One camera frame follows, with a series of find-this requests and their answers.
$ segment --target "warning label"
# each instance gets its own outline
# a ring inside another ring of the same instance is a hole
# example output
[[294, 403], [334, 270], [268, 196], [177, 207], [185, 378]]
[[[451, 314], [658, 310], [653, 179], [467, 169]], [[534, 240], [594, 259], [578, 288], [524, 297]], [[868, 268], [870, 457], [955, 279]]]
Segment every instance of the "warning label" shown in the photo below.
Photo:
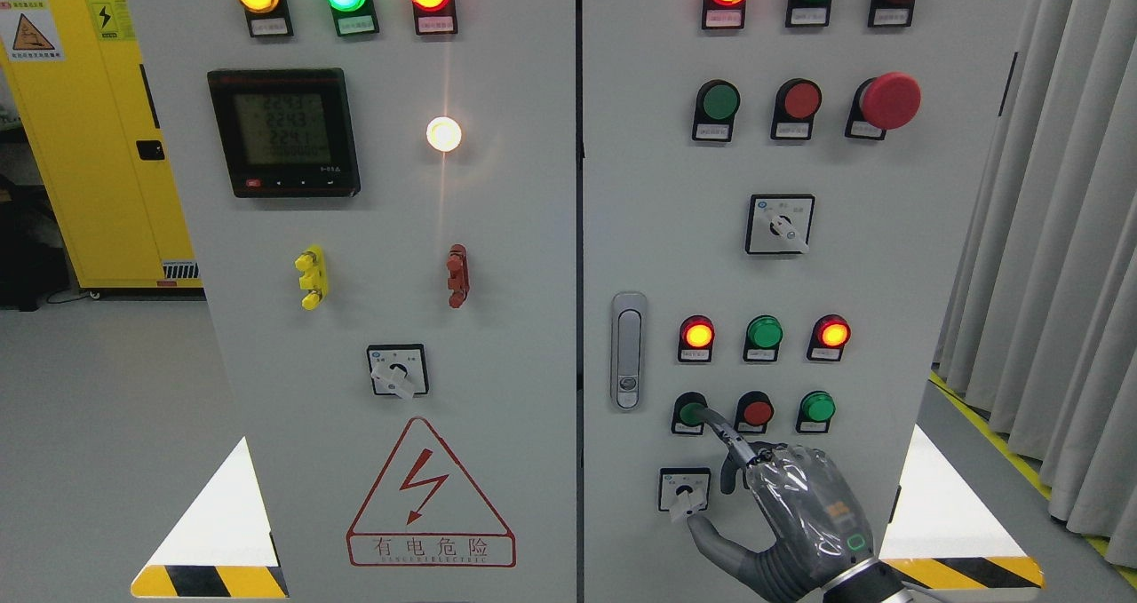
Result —
[[516, 538], [438, 431], [407, 422], [347, 534], [356, 567], [512, 568]]
[[48, 0], [0, 0], [0, 36], [11, 61], [63, 61]]
[[94, 33], [100, 41], [134, 41], [134, 20], [126, 0], [86, 0]]

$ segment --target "lightning bolt symbol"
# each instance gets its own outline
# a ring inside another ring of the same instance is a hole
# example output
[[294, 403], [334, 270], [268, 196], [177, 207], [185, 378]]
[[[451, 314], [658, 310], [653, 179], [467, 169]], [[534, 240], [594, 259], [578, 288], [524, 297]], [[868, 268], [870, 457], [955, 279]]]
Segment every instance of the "lightning bolt symbol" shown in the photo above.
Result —
[[422, 470], [424, 465], [426, 465], [426, 462], [430, 461], [430, 457], [433, 454], [434, 454], [433, 451], [423, 449], [422, 453], [418, 454], [418, 460], [415, 461], [414, 468], [410, 469], [410, 472], [407, 473], [407, 478], [402, 479], [402, 485], [399, 486], [399, 492], [402, 492], [402, 490], [407, 490], [407, 489], [410, 489], [410, 488], [416, 488], [416, 487], [425, 486], [428, 484], [434, 484], [434, 487], [431, 488], [430, 493], [426, 494], [426, 498], [423, 498], [423, 502], [418, 504], [418, 507], [415, 507], [414, 510], [412, 510], [410, 513], [407, 515], [407, 524], [408, 526], [410, 523], [414, 523], [415, 521], [417, 521], [418, 519], [422, 518], [422, 509], [423, 509], [423, 506], [425, 506], [426, 503], [431, 498], [433, 498], [434, 493], [437, 493], [439, 490], [439, 488], [442, 487], [442, 484], [446, 482], [446, 480], [448, 478], [450, 478], [450, 474], [442, 474], [442, 477], [433, 477], [433, 478], [430, 478], [430, 479], [423, 479], [422, 481], [415, 481], [414, 480], [415, 479], [415, 474], [417, 474], [418, 471]]

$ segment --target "triangular warning sign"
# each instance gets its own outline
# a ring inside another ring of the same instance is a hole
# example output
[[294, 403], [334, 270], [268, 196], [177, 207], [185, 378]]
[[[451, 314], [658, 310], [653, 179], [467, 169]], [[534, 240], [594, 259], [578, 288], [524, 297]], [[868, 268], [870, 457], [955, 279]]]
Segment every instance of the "triangular warning sign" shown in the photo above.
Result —
[[16, 40], [11, 44], [13, 50], [53, 50], [55, 46], [43, 36], [40, 28], [35, 27], [27, 15], [19, 15], [19, 24], [16, 25]]
[[357, 567], [512, 568], [513, 530], [423, 418], [407, 421], [347, 535]]

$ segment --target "gray floor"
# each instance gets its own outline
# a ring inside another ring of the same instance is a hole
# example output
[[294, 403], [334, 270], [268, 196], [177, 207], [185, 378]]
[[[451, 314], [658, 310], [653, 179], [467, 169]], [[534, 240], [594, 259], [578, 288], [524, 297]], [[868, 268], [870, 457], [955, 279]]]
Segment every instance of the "gray floor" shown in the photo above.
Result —
[[[230, 406], [204, 302], [0, 311], [0, 601], [133, 601], [131, 579], [240, 439]], [[1137, 603], [931, 386], [920, 424], [1039, 560], [1039, 601]]]

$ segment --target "control panel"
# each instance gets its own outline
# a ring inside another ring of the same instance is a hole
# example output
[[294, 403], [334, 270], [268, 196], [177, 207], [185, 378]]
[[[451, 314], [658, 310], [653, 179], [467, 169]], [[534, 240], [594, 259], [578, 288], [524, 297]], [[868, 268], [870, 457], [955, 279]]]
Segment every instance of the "control panel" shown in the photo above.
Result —
[[711, 468], [699, 513], [771, 546], [750, 494], [719, 490], [706, 405], [827, 451], [882, 536], [1022, 0], [584, 2], [584, 600], [749, 600], [659, 513], [659, 468]]
[[705, 408], [882, 532], [1022, 0], [128, 1], [292, 598], [752, 596]]

